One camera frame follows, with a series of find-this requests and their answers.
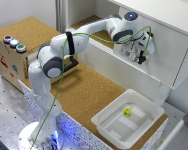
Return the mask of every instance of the yellow object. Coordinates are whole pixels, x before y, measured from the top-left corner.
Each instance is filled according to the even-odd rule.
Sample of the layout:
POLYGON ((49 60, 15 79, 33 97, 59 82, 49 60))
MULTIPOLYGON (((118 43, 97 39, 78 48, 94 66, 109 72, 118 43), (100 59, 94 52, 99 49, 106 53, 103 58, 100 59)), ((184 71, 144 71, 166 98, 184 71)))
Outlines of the yellow object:
POLYGON ((124 110, 124 115, 125 115, 125 116, 129 116, 130 113, 131 113, 131 109, 126 108, 126 109, 124 110))

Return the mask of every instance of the green cable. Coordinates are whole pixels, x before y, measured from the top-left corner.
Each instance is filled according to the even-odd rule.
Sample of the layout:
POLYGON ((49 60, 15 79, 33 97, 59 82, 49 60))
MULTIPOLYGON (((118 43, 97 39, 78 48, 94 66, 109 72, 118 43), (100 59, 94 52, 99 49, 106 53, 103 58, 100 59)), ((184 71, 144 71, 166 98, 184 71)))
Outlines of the green cable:
MULTIPOLYGON (((101 39, 101 38, 99 38, 99 37, 97 37, 97 36, 95 36, 95 35, 88 34, 88 33, 75 33, 75 34, 73 34, 73 36, 75 36, 75 35, 80 35, 80 34, 89 35, 89 36, 95 37, 95 38, 97 38, 97 39, 99 39, 99 40, 101 40, 101 41, 104 41, 104 42, 107 42, 107 43, 116 44, 116 43, 121 43, 121 42, 124 42, 124 41, 127 41, 127 40, 131 39, 134 35, 138 34, 140 31, 142 31, 142 30, 144 30, 144 29, 146 29, 146 28, 149 28, 149 30, 150 30, 150 34, 149 34, 149 37, 148 37, 147 45, 146 45, 145 51, 144 51, 144 55, 146 56, 147 46, 148 46, 149 39, 150 39, 150 35, 151 35, 151 27, 150 27, 150 26, 146 26, 146 27, 140 29, 139 31, 137 31, 136 33, 134 33, 133 35, 131 35, 130 37, 128 37, 128 38, 126 38, 126 39, 124 39, 124 40, 121 40, 121 41, 117 41, 117 42, 107 41, 107 40, 101 39)), ((65 42, 64 42, 64 44, 63 44, 63 57, 64 57, 64 51, 65 51, 66 42, 67 42, 67 39, 65 40, 65 42)), ((62 71, 63 71, 63 70, 64 70, 64 58, 62 59, 62 71)), ((49 112, 47 113, 47 115, 46 115, 46 117, 45 117, 43 123, 41 124, 40 129, 38 130, 38 133, 37 133, 37 135, 36 135, 36 138, 35 138, 35 140, 34 140, 34 142, 33 142, 32 147, 31 147, 30 150, 32 150, 34 144, 36 143, 36 140, 37 140, 37 138, 38 138, 38 135, 39 135, 39 133, 40 133, 40 131, 41 131, 41 129, 42 129, 42 127, 43 127, 43 125, 44 125, 44 123, 45 123, 47 117, 49 116, 50 112, 52 111, 52 108, 53 108, 53 106, 54 106, 54 103, 55 103, 55 101, 56 101, 57 95, 58 95, 58 93, 59 93, 59 90, 60 90, 62 81, 63 81, 63 73, 61 74, 61 79, 60 79, 59 86, 58 86, 56 95, 55 95, 55 97, 54 97, 52 106, 51 106, 49 112)))

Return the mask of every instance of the white plastic bin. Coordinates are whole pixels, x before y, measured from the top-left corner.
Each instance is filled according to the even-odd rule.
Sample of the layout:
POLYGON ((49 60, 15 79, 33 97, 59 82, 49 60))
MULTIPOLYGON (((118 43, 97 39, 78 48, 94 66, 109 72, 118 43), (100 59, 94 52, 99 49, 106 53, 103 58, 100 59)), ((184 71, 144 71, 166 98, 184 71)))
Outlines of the white plastic bin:
POLYGON ((120 149, 131 148, 160 118, 164 109, 130 89, 106 106, 91 121, 99 133, 120 149), (131 109, 129 116, 125 108, 131 109))

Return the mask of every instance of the brown box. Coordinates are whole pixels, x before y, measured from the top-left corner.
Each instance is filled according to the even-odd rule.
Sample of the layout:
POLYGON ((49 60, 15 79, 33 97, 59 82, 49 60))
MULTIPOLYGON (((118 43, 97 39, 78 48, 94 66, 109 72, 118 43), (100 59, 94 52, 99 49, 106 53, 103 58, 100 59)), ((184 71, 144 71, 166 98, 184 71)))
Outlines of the brown box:
MULTIPOLYGON (((26 18, 1 28, 0 74, 19 90, 22 90, 18 79, 22 81, 28 77, 27 69, 30 57, 33 56, 34 58, 42 44, 49 42, 54 36, 59 34, 61 33, 34 17, 26 18), (20 44, 26 46, 27 51, 20 54, 17 53, 15 49, 10 48, 9 45, 4 44, 3 38, 6 35, 11 35, 14 39, 18 39, 20 44)), ((68 58, 66 58, 65 64, 70 64, 68 58)))

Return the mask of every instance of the black strap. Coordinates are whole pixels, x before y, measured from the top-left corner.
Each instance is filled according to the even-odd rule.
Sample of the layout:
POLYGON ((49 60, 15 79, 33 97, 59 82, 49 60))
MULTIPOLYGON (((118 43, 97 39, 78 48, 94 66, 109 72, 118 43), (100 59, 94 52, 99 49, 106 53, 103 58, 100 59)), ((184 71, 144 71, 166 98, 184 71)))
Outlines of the black strap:
POLYGON ((71 32, 66 32, 66 36, 68 39, 68 45, 69 45, 69 51, 70 51, 70 55, 74 55, 75 54, 75 46, 74 46, 74 42, 73 42, 73 38, 72 38, 72 33, 71 32))

